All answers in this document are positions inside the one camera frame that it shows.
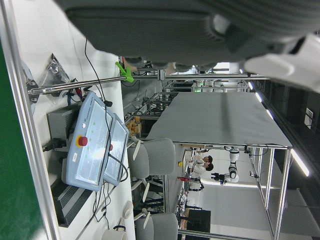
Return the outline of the left robot hand grey white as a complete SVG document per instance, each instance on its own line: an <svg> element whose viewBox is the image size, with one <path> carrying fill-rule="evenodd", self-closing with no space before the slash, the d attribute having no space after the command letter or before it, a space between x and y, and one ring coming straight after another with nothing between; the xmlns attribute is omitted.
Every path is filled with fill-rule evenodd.
<svg viewBox="0 0 320 240"><path fill-rule="evenodd" d="M243 63L249 73L320 90L317 0L58 0L100 51L178 71Z"/></svg>

